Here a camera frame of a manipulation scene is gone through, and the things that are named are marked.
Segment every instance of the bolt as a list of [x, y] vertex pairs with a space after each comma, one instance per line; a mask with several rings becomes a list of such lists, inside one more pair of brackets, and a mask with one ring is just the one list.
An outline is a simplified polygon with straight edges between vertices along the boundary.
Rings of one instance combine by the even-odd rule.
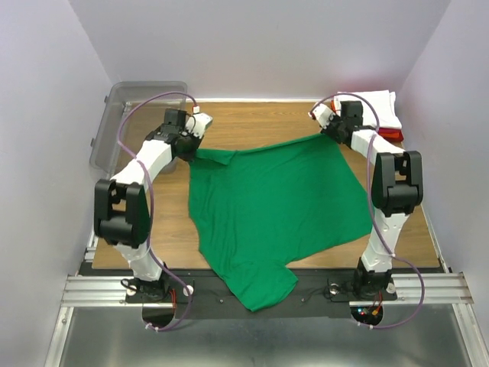
[[389, 283], [385, 290], [387, 291], [387, 293], [394, 294], [396, 293], [396, 286], [394, 285], [394, 283]]
[[329, 286], [329, 293], [335, 296], [339, 293], [339, 286], [336, 283], [331, 283]]

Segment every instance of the cable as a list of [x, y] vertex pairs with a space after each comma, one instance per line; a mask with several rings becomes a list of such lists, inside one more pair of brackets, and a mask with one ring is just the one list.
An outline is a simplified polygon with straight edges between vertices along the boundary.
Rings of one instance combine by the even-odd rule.
[[192, 300], [193, 300], [193, 294], [190, 292], [190, 289], [187, 287], [187, 284], [185, 284], [185, 282], [180, 279], [177, 275], [175, 275], [172, 271], [170, 271], [169, 269], [167, 269], [167, 267], [160, 261], [160, 259], [154, 254], [153, 252], [153, 249], [151, 248], [151, 229], [153, 228], [153, 219], [154, 219], [154, 190], [153, 190], [153, 184], [151, 183], [151, 176], [149, 174], [149, 172], [147, 171], [147, 168], [144, 166], [144, 163], [139, 161], [138, 160], [138, 157], [136, 156], [136, 154], [131, 150], [129, 149], [121, 140], [121, 136], [122, 136], [122, 131], [124, 130], [124, 127], [125, 125], [127, 124], [128, 120], [133, 116], [133, 114], [138, 111], [142, 106], [145, 106], [146, 104], [148, 104], [149, 102], [151, 101], [154, 101], [155, 99], [159, 99], [161, 97], [165, 97], [165, 96], [170, 96], [170, 95], [173, 95], [173, 94], [177, 94], [177, 95], [181, 95], [181, 96], [185, 96], [185, 97], [188, 97], [192, 100], [193, 102], [193, 105], [194, 107], [197, 107], [198, 104], [197, 104], [197, 101], [195, 98], [193, 98], [191, 95], [187, 94], [187, 93], [183, 93], [183, 92], [166, 92], [166, 93], [161, 93], [161, 94], [158, 94], [158, 95], [155, 95], [155, 96], [152, 96], [151, 98], [145, 100], [144, 102], [141, 102], [140, 104], [138, 104], [136, 107], [134, 107], [129, 113], [128, 115], [125, 117], [125, 119], [122, 121], [121, 125], [119, 126], [119, 129], [117, 131], [117, 144], [122, 148], [123, 151], [125, 151], [127, 154], [129, 154], [129, 156], [131, 156], [131, 158], [135, 159], [139, 165], [141, 166], [143, 172], [144, 172], [144, 179], [146, 180], [146, 183], [147, 183], [147, 189], [148, 191], [150, 192], [150, 232], [147, 236], [147, 240], [146, 240], [146, 246], [147, 246], [147, 250], [148, 250], [148, 253], [149, 255], [152, 257], [152, 259], [154, 260], [154, 262], [157, 263], [157, 265], [161, 268], [161, 270], [163, 272], [165, 272], [166, 274], [168, 274], [171, 278], [173, 278], [178, 284], [180, 284], [183, 288], [186, 289], [186, 292], [188, 294], [188, 297], [189, 297], [189, 302], [188, 304], [186, 305], [185, 307], [185, 310], [183, 311], [183, 314], [181, 316], [181, 318], [178, 319], [177, 322], [175, 322], [174, 324], [172, 325], [169, 325], [169, 326], [165, 326], [165, 327], [162, 327], [162, 328], [159, 328], [157, 326], [153, 326], [151, 325], [150, 323], [147, 323], [146, 324], [146, 327], [148, 329], [152, 329], [156, 332], [162, 332], [162, 331], [170, 331], [170, 330], [173, 330], [175, 327], [177, 327], [182, 321], [185, 320], [187, 314], [189, 313], [190, 311], [190, 308], [191, 308], [191, 305], [192, 305]]
[[[380, 121], [379, 116], [378, 116], [377, 112], [375, 111], [374, 107], [364, 97], [359, 96], [358, 94], [355, 94], [355, 93], [339, 92], [339, 93], [333, 94], [333, 95], [331, 95], [329, 97], [326, 97], [324, 99], [321, 99], [319, 102], [317, 102], [311, 108], [311, 110], [309, 111], [309, 116], [311, 116], [311, 117], [313, 117], [315, 119], [316, 117], [314, 116], [314, 113], [313, 113], [314, 109], [317, 106], [319, 106], [321, 103], [325, 102], [326, 100], [333, 99], [336, 96], [352, 96], [352, 97], [358, 98], [362, 102], [364, 102], [368, 106], [368, 108], [372, 111], [372, 113], [374, 114], [375, 122], [376, 122], [375, 131], [377, 133], [379, 132], [379, 129], [381, 128], [381, 121]], [[411, 261], [407, 260], [406, 258], [398, 258], [390, 250], [389, 246], [385, 242], [384, 237], [382, 236], [381, 229], [379, 228], [378, 224], [375, 222], [374, 205], [372, 203], [372, 192], [371, 192], [372, 184], [371, 184], [371, 167], [370, 167], [371, 164], [370, 164], [370, 161], [371, 161], [372, 149], [374, 147], [374, 140], [375, 140], [376, 137], [377, 137], [376, 134], [373, 134], [372, 135], [372, 138], [370, 139], [370, 142], [368, 143], [368, 150], [367, 150], [367, 196], [368, 196], [368, 212], [370, 213], [370, 217], [372, 219], [372, 226], [374, 227], [375, 233], [377, 233], [377, 236], [379, 237], [379, 239], [380, 239], [380, 241], [382, 243], [382, 246], [385, 248], [385, 251], [387, 252], [387, 254], [389, 254], [393, 259], [396, 259], [396, 260], [401, 261], [401, 262], [403, 262], [405, 264], [408, 264], [413, 269], [413, 271], [416, 273], [416, 275], [418, 276], [419, 282], [421, 284], [421, 297], [419, 298], [419, 303], [416, 306], [416, 309], [413, 311], [413, 313], [410, 316], [408, 316], [406, 319], [404, 319], [404, 320], [402, 320], [402, 321], [400, 321], [398, 323], [393, 323], [391, 325], [385, 325], [385, 326], [373, 326], [373, 325], [367, 325], [367, 324], [359, 323], [359, 325], [365, 325], [365, 326], [370, 327], [371, 329], [386, 330], [386, 329], [391, 329], [391, 328], [396, 327], [396, 326], [404, 325], [405, 323], [411, 321], [419, 313], [419, 311], [421, 310], [421, 307], [423, 305], [423, 301], [425, 300], [425, 282], [423, 280], [423, 276], [421, 275], [421, 272], [419, 271], [419, 269]]]

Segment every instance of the metal frame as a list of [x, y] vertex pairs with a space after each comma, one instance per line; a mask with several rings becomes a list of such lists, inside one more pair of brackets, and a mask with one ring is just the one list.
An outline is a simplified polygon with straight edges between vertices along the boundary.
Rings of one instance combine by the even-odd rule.
[[[140, 304], [126, 304], [126, 290], [121, 286], [124, 277], [68, 277], [61, 307], [140, 307]], [[417, 304], [421, 290], [415, 274], [393, 274], [397, 300], [384, 301], [384, 304]], [[472, 304], [472, 296], [464, 275], [424, 274], [426, 293], [425, 304]], [[350, 302], [351, 306], [363, 306], [371, 301]], [[158, 307], [172, 307], [168, 304], [155, 304]]]
[[[53, 339], [47, 355], [46, 367], [58, 366], [63, 355], [76, 307], [141, 307], [125, 302], [126, 290], [121, 286], [123, 277], [68, 277], [61, 300]], [[417, 304], [420, 296], [419, 279], [415, 274], [393, 274], [398, 299], [385, 304]], [[426, 304], [452, 304], [472, 365], [489, 366], [489, 355], [472, 309], [473, 300], [467, 282], [459, 274], [423, 274], [426, 285]], [[351, 306], [370, 304], [350, 302]], [[145, 304], [145, 307], [172, 307], [171, 304]]]

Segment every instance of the folded cloth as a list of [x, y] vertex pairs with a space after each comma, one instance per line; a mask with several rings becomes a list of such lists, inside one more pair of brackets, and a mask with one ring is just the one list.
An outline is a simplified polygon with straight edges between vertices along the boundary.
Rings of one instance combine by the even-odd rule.
[[[379, 116], [381, 121], [381, 128], [395, 128], [400, 130], [403, 126], [401, 125], [399, 119], [394, 111], [394, 103], [396, 102], [396, 93], [389, 92], [388, 90], [379, 90], [375, 92], [355, 92], [360, 97], [364, 97], [372, 107], [374, 107], [375, 112]], [[355, 101], [358, 100], [353, 96], [337, 96], [335, 101]], [[376, 126], [375, 117], [372, 111], [368, 108], [365, 102], [361, 102], [364, 106], [364, 125]]]

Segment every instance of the plastic storage bin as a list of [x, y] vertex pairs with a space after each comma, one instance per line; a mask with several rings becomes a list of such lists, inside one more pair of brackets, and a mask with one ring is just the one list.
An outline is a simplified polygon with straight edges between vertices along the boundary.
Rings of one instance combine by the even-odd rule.
[[[90, 164], [94, 168], [100, 168], [107, 172], [109, 175], [113, 175], [119, 172], [127, 162], [119, 160], [120, 147], [117, 144], [117, 130], [122, 123], [122, 119], [127, 113], [131, 111], [131, 108], [135, 107], [139, 102], [165, 92], [184, 92], [186, 93], [187, 87], [184, 82], [120, 82], [115, 84], [108, 97], [105, 100], [105, 110], [100, 122], [99, 131], [92, 146], [92, 154], [90, 156]], [[148, 127], [147, 133], [151, 129], [156, 128], [163, 122], [164, 110], [166, 108], [180, 108], [185, 109], [186, 97], [179, 95], [171, 95], [163, 97], [148, 103], [148, 105], [156, 105], [162, 110], [161, 121], [152, 122], [153, 125]], [[125, 137], [127, 131], [131, 130], [132, 121], [129, 120], [125, 126], [125, 130], [122, 134]], [[164, 171], [172, 171], [176, 166], [176, 162], [172, 162]]]

